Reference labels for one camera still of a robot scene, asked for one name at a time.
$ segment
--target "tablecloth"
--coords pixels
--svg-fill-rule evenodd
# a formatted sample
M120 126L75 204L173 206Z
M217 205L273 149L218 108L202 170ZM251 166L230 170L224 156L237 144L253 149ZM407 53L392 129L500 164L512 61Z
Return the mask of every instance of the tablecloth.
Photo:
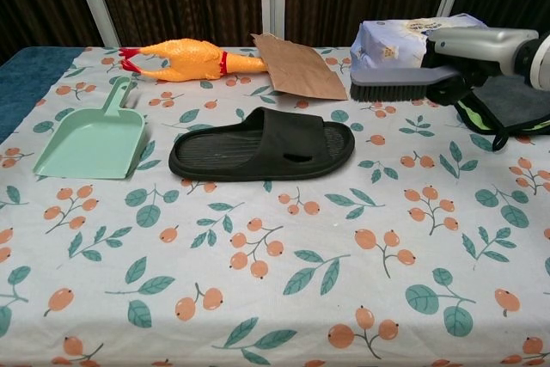
M349 87L349 49L318 52ZM146 115L149 138L137 170L34 175L61 119L100 107L123 75L115 50L87 49L0 145L0 364L546 362L549 137L493 153L454 108L428 101L303 99L267 74L134 74L126 105ZM314 180L170 173L180 134L258 106L345 123L355 152Z

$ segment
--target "black slipper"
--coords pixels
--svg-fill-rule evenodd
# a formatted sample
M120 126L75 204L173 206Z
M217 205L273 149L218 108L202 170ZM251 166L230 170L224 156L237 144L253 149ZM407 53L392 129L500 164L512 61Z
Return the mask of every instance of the black slipper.
M183 135L168 165L192 180L305 180L342 166L354 146L343 124L257 107L240 124Z

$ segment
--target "blue cloth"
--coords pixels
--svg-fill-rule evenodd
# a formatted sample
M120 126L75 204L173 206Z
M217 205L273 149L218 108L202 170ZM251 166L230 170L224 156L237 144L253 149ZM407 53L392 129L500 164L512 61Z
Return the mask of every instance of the blue cloth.
M83 50L83 47L26 47L0 66L0 143Z

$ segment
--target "dustpan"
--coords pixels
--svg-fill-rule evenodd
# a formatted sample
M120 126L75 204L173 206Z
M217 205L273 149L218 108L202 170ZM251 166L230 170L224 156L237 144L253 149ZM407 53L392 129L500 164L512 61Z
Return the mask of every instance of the dustpan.
M144 117L121 108L130 78L120 77L102 109L78 109L67 115L34 166L44 176L121 179L144 148Z

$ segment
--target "yellow rubber chicken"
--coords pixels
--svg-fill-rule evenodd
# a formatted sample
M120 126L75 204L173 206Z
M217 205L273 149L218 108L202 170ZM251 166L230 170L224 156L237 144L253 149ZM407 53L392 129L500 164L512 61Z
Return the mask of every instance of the yellow rubber chicken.
M170 66L161 70L143 70L128 60L139 53L154 53L170 60ZM120 49L123 56L122 67L132 72L163 79L170 82L183 82L196 79L219 79L226 73L263 72L267 70L261 58L250 58L235 53L227 53L212 43L180 39L168 40L157 45Z

